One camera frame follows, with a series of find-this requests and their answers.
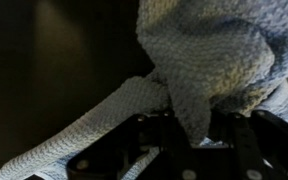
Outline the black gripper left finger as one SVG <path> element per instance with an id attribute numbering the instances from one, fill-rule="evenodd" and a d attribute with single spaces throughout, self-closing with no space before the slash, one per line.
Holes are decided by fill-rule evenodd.
<path id="1" fill-rule="evenodd" d="M 139 180 L 196 180 L 196 156 L 172 111 L 129 117 L 69 160 L 68 180 L 122 180 L 152 151 L 158 156 Z"/>

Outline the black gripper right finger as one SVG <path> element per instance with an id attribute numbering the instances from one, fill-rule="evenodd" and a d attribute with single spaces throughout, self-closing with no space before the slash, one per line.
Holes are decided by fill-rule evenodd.
<path id="1" fill-rule="evenodd" d="M 288 180 L 288 123 L 268 111 L 213 112 L 207 180 Z"/>

